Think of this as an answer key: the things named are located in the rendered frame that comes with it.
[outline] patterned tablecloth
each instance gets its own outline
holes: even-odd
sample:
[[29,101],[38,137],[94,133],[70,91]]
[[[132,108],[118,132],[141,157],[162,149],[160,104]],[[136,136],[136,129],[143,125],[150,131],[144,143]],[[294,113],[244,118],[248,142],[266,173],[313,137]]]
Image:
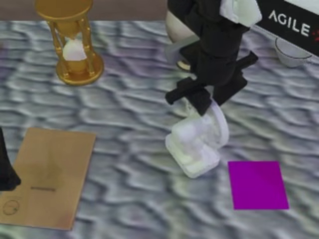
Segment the patterned tablecloth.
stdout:
[[[219,167],[186,178],[164,146],[185,116],[166,91],[183,77],[168,65],[163,22],[93,22],[104,76],[70,87],[44,22],[0,22],[0,125],[15,159],[27,127],[93,131],[92,163],[71,232],[0,227],[1,239],[315,239],[319,237],[319,61],[282,66],[271,40],[244,37],[260,61],[223,106],[231,139]],[[234,211],[226,162],[278,160],[288,211]]]

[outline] circular logo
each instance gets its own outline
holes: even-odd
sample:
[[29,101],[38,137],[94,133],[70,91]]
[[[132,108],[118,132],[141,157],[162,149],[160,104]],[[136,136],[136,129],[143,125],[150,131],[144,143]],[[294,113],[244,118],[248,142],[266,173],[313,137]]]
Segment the circular logo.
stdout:
[[2,210],[5,215],[11,216],[17,213],[17,211],[19,210],[19,207],[20,207],[20,204],[16,200],[10,200],[4,204]]

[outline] hourglass frame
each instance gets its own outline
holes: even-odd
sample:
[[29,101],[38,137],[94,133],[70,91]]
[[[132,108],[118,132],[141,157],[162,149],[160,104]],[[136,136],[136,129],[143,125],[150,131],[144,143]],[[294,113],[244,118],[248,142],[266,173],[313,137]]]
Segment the hourglass frame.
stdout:
[[[93,49],[91,27],[87,12],[93,0],[36,0],[35,9],[43,17],[53,38],[53,45],[58,56],[57,76],[68,85],[87,85],[95,82],[104,71],[104,63]],[[82,34],[83,49],[86,59],[68,61],[63,57],[66,37],[75,39]]]

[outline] brown notebook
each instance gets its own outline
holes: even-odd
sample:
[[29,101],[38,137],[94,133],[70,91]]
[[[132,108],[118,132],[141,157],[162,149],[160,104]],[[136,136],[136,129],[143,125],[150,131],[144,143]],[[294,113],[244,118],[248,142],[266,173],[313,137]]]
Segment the brown notebook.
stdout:
[[71,230],[95,134],[29,128],[13,165],[21,178],[0,196],[0,223]]

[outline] magenta square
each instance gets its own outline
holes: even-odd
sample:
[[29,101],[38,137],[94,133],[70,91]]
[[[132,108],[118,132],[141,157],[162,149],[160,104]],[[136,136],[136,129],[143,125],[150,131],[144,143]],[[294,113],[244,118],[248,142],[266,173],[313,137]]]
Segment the magenta square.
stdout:
[[289,209],[279,162],[228,162],[235,210]]

